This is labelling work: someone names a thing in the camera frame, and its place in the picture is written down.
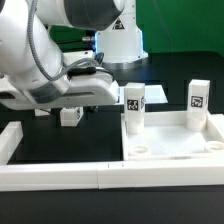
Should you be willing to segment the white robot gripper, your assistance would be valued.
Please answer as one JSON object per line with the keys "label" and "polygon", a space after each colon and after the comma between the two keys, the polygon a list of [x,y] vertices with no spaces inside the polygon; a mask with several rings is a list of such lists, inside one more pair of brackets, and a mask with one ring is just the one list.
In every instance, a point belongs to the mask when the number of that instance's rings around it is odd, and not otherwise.
{"label": "white robot gripper", "polygon": [[79,61],[65,78],[68,89],[58,98],[53,94],[52,101],[38,103],[25,96],[10,84],[4,76],[0,79],[0,103],[13,110],[52,109],[63,107],[83,107],[113,105],[119,102],[119,85],[113,75],[99,65],[91,51],[65,53],[68,63]]}

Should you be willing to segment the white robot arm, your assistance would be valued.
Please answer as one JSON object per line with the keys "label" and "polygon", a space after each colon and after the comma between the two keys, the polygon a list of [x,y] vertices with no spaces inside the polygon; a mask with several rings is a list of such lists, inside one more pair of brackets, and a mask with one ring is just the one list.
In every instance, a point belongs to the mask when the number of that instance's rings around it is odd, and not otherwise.
{"label": "white robot arm", "polygon": [[[94,57],[73,60],[49,26],[95,32]],[[0,104],[14,110],[113,105],[111,69],[145,60],[136,0],[0,0]]]}

